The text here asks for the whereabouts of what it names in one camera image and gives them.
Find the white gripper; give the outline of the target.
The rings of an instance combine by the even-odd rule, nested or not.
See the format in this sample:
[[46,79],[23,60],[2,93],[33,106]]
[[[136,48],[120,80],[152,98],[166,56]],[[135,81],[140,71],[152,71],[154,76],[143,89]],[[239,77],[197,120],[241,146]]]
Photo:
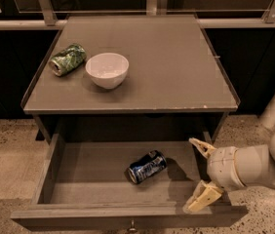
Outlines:
[[236,147],[216,149],[211,144],[194,137],[188,141],[196,147],[205,159],[208,159],[207,174],[212,181],[201,180],[197,184],[193,194],[182,208],[185,213],[197,213],[203,210],[218,200],[224,190],[235,191],[245,187],[235,166]]

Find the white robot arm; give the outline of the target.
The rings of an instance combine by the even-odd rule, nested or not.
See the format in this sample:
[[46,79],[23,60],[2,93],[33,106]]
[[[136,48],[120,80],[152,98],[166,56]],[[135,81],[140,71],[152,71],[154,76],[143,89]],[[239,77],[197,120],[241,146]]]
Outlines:
[[210,182],[201,180],[183,206],[187,214],[199,212],[219,199],[224,192],[249,186],[275,189],[275,135],[270,144],[238,148],[215,148],[197,138],[189,140],[207,160]]

